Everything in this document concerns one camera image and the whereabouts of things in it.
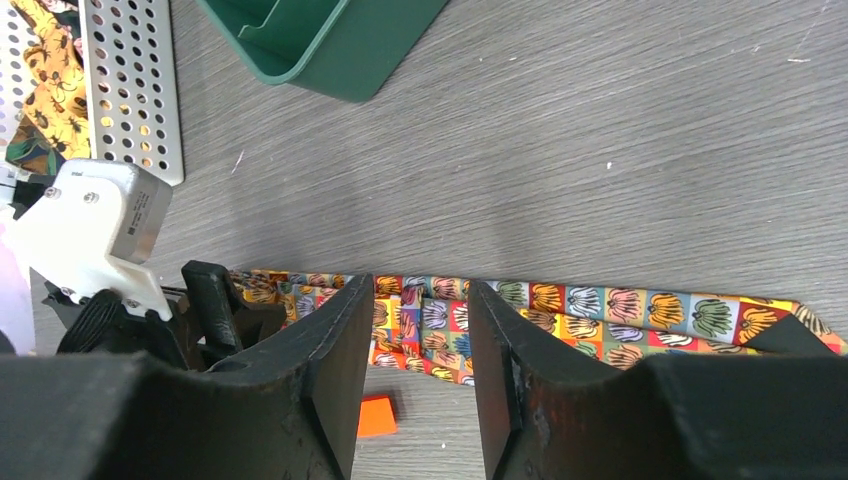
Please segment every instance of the banana print fabric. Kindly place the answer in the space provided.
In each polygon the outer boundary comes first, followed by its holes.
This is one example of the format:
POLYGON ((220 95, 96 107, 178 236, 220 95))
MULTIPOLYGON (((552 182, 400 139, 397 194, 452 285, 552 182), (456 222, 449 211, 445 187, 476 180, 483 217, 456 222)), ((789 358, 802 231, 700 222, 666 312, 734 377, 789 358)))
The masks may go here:
POLYGON ((22 54, 37 85, 24 101, 23 120, 7 148, 6 162, 55 175, 65 159, 91 156, 79 14, 73 2, 62 0, 11 3, 40 43, 22 54))
MULTIPOLYGON (((245 300, 285 305, 286 325, 320 308, 352 278, 272 270, 233 271, 231 276, 245 300)), ((848 353, 845 341, 806 306, 792 301, 487 283, 528 321, 584 354, 621 369, 657 353, 848 353)), ((468 286, 469 281, 460 278, 375 277, 370 363, 473 385, 465 303, 468 286)))

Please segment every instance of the black bracket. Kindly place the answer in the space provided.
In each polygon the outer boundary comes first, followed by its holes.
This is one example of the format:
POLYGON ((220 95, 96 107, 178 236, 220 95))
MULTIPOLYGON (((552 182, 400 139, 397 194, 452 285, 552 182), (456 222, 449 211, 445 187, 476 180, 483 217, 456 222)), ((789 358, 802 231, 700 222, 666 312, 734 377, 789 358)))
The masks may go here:
POLYGON ((474 282, 487 479, 848 478, 848 361, 588 357, 474 282))

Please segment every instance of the table surface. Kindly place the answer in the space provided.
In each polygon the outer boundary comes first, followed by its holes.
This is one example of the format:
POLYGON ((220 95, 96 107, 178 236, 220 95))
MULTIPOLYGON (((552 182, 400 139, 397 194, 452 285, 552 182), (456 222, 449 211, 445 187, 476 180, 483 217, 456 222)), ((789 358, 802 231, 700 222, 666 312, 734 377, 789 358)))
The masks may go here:
MULTIPOLYGON (((363 105, 262 85, 193 1, 172 10, 167 283, 200 259, 749 294, 848 336, 845 2, 454 0, 363 105)), ((400 433, 360 442, 354 478, 482 477, 472 389, 367 389, 400 433)))

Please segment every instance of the yellow patterned fabric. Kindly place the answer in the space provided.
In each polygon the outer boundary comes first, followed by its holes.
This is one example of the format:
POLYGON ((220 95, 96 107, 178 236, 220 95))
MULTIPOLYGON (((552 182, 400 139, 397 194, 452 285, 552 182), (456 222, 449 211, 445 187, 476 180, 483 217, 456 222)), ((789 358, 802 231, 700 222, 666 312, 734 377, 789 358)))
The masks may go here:
POLYGON ((69 29, 38 0, 12 0, 12 5, 41 40, 23 54, 38 82, 24 102, 24 115, 64 158, 90 157, 85 72, 69 29))

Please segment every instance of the insect print fabric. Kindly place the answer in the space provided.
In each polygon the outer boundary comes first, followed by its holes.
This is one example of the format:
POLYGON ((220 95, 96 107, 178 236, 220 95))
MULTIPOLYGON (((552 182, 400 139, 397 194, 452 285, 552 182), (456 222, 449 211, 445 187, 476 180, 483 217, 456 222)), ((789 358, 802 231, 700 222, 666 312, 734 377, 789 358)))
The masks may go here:
POLYGON ((91 155, 79 12, 70 1, 11 3, 40 43, 21 55, 35 88, 21 106, 21 124, 6 149, 6 162, 55 175, 66 159, 91 155))

